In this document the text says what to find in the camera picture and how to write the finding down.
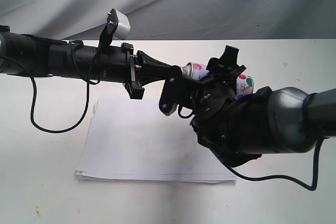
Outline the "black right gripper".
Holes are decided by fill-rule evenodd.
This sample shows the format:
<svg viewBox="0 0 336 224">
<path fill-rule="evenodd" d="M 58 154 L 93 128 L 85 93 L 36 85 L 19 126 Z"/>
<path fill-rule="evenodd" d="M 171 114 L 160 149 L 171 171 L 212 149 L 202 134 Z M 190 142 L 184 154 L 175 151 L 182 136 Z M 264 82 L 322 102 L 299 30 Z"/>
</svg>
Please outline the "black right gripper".
<svg viewBox="0 0 336 224">
<path fill-rule="evenodd" d="M 246 70 L 237 66 L 238 53 L 238 48 L 227 45 L 219 58 L 209 60 L 208 74 L 196 82 L 206 86 L 199 91 L 202 97 L 191 120 L 198 143 L 230 167 L 273 153 L 268 119 L 271 88 L 238 98 L 231 86 L 218 83 L 235 80 Z"/>
</svg>

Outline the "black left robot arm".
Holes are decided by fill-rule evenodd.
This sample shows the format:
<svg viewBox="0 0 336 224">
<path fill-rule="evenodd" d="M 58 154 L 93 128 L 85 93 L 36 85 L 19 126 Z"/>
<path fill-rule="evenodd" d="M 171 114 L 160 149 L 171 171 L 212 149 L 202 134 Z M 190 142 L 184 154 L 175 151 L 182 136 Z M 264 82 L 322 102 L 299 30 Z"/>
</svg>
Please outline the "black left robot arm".
<svg viewBox="0 0 336 224">
<path fill-rule="evenodd" d="M 1 73 L 33 77 L 58 76 L 82 80 L 123 83 L 131 99 L 141 99 L 144 86 L 163 80 L 162 97 L 173 102 L 183 94 L 182 71 L 157 61 L 142 51 L 133 55 L 133 46 L 85 46 L 15 34 L 1 26 Z"/>
</svg>

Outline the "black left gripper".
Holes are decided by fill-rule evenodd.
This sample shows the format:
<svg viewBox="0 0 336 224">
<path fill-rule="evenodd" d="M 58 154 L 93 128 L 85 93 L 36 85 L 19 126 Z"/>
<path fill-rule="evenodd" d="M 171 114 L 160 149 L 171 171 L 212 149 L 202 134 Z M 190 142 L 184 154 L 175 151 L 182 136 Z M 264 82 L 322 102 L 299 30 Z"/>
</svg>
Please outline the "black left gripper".
<svg viewBox="0 0 336 224">
<path fill-rule="evenodd" d="M 143 98 L 143 86 L 181 76 L 180 66 L 171 66 L 140 50 L 136 53 L 141 67 L 139 70 L 133 51 L 133 45 L 125 42 L 120 47 L 107 46 L 105 49 L 76 46 L 73 50 L 73 66 L 78 77 L 84 81 L 122 83 L 129 97 L 136 100 Z"/>
</svg>

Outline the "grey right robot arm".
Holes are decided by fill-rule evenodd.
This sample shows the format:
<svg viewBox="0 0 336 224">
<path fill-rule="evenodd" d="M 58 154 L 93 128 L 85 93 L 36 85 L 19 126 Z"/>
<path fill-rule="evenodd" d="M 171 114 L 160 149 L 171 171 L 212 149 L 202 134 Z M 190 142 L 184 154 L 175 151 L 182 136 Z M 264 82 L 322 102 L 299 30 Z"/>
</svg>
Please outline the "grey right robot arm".
<svg viewBox="0 0 336 224">
<path fill-rule="evenodd" d="M 237 57 L 238 49 L 226 46 L 220 58 L 209 60 L 191 120 L 199 144 L 221 163 L 238 167 L 264 154 L 305 153 L 335 136 L 335 90 L 263 87 L 238 97 L 236 81 L 245 67 Z"/>
</svg>

